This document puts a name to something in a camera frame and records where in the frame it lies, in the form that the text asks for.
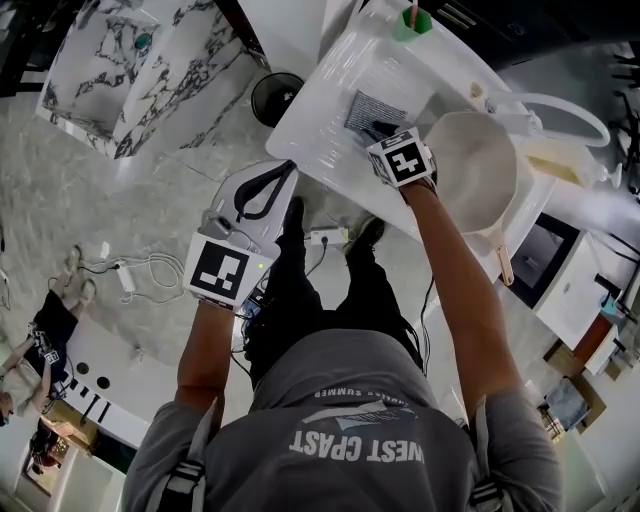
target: white cable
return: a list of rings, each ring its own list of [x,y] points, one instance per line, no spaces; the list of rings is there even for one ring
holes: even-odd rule
[[[120,256],[118,258],[113,258],[111,260],[102,261],[102,262],[83,261],[82,266],[88,268],[89,270],[105,270],[105,267],[107,268],[112,267],[115,264],[122,264],[122,262],[125,263],[124,266],[126,268],[136,268],[136,267],[141,267],[143,265],[148,265],[149,274],[151,275],[151,280],[160,288],[164,288],[165,290],[172,290],[174,288],[178,288],[181,286],[182,278],[184,276],[184,266],[182,265],[182,262],[175,256],[172,256],[171,254],[166,254],[163,252],[152,252],[146,258],[139,258],[135,256]],[[175,275],[175,278],[176,278],[175,283],[165,284],[158,281],[158,279],[154,274],[152,263],[163,263],[164,265],[168,266]],[[185,291],[183,289],[179,295],[175,295],[166,300],[157,300],[144,293],[130,292],[128,296],[121,297],[119,300],[121,304],[130,304],[133,301],[134,297],[140,297],[143,299],[147,299],[148,301],[154,304],[160,305],[160,304],[166,304],[173,300],[179,299],[183,297],[184,294],[185,294]]]

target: person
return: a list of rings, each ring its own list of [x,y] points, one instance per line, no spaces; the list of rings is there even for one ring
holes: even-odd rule
[[[438,410],[375,262],[383,222],[369,222],[347,248],[347,298],[323,311],[304,274],[303,203],[293,200],[267,305],[247,331],[249,413],[220,429],[234,314],[201,302],[175,399],[127,474],[124,511],[158,510],[166,475],[185,459],[193,485],[206,478],[204,510],[561,509],[559,465],[523,392],[491,281],[430,182],[401,193],[453,338],[468,431]],[[174,491],[172,483],[164,499]]]
[[[65,379],[66,344],[82,311],[96,295],[96,285],[88,279],[82,285],[80,299],[70,310],[62,303],[65,289],[78,274],[80,258],[80,248],[73,247],[31,325],[32,331],[44,332],[46,343],[58,353],[58,361],[49,364],[36,346],[34,335],[29,334],[0,367],[0,427],[7,425],[13,414],[40,416],[52,386]]]

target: fiducial marker cube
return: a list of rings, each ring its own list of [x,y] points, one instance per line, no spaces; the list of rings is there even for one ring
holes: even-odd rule
[[[376,175],[394,188],[430,176],[433,156],[417,128],[397,133],[367,148]]]

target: marble floor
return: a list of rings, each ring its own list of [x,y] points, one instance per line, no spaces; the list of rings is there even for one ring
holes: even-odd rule
[[[24,339],[27,323],[41,305],[47,279],[73,244],[90,261],[121,255],[146,256],[152,251],[186,258],[193,231],[226,175],[269,158],[264,143],[269,130],[253,118],[248,98],[240,101],[221,129],[214,147],[179,152],[141,153],[110,160],[34,115],[37,94],[0,99],[0,218],[6,253],[2,268],[11,277],[12,310],[0,309],[0,325],[12,344]],[[356,225],[367,214],[320,184],[302,177],[300,194],[309,205],[307,227]],[[307,268],[322,248],[309,247]],[[419,330],[419,312],[430,271],[424,249],[390,228],[377,247],[377,260],[387,270],[404,316]],[[158,300],[175,291],[155,287],[146,267],[133,269],[142,293]],[[158,269],[158,277],[171,281]],[[329,247],[310,277],[326,308],[346,296],[348,272],[339,247]],[[196,300],[188,294],[164,305],[124,295],[114,272],[95,276],[98,298],[88,315],[113,334],[167,365],[176,365],[187,339]],[[526,380],[544,394],[559,376],[541,360],[555,336],[502,285],[499,288],[510,344]],[[454,392],[458,379],[453,347],[440,307],[429,307],[432,355],[429,379],[436,398],[458,416]],[[232,365],[227,397],[230,417],[251,400],[246,376]]]

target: seated person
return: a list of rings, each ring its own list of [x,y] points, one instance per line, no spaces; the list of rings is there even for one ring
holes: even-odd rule
[[[66,345],[78,324],[80,314],[96,295],[96,285],[87,280],[80,300],[68,310],[62,303],[66,287],[78,273],[80,248],[75,246],[65,260],[63,272],[49,290],[42,309],[33,321],[33,331],[43,331],[45,340],[58,352],[58,361],[50,365],[29,335],[0,366],[0,427],[9,423],[12,414],[37,417],[44,409],[51,387],[65,378]]]

